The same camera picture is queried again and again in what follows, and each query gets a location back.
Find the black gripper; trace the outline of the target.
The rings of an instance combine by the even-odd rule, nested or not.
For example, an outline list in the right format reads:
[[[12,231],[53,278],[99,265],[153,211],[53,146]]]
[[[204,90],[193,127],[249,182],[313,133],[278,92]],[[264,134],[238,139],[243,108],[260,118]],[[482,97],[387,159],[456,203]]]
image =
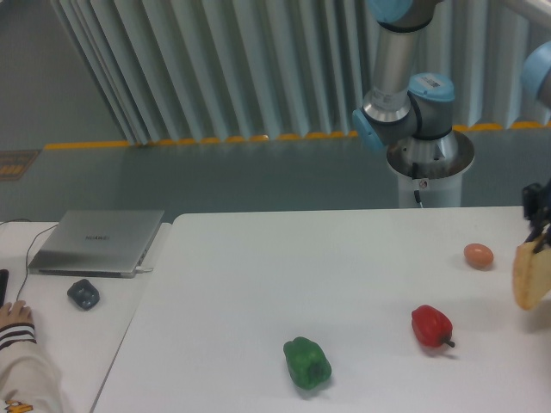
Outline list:
[[[550,246],[550,233],[542,233],[550,223],[550,182],[541,185],[531,183],[522,190],[523,216],[529,221],[532,231],[525,243],[534,242],[533,254],[538,254]]]

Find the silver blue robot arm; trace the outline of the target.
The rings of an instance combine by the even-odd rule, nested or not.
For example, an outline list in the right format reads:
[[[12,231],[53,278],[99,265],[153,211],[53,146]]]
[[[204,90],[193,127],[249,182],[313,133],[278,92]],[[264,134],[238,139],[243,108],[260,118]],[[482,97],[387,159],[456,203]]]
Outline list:
[[[362,141],[386,152],[401,207],[458,207],[474,144],[452,127],[455,86],[431,72],[414,74],[419,36],[435,1],[371,1],[381,27],[372,86],[352,123]]]

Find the cream striped sleeve forearm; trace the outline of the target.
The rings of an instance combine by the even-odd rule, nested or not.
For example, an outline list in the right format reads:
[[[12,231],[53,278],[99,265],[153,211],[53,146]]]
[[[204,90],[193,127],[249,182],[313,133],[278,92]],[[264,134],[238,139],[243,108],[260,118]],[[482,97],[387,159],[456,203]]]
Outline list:
[[[34,325],[1,328],[1,411],[61,412],[59,380],[35,339]]]

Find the person's hand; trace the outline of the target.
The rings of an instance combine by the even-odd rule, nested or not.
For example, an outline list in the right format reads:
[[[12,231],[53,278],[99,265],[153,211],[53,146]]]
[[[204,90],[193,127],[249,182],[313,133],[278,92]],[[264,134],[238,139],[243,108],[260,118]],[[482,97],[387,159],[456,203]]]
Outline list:
[[[16,324],[34,324],[32,309],[25,300],[17,300],[1,306],[0,327],[3,329]]]

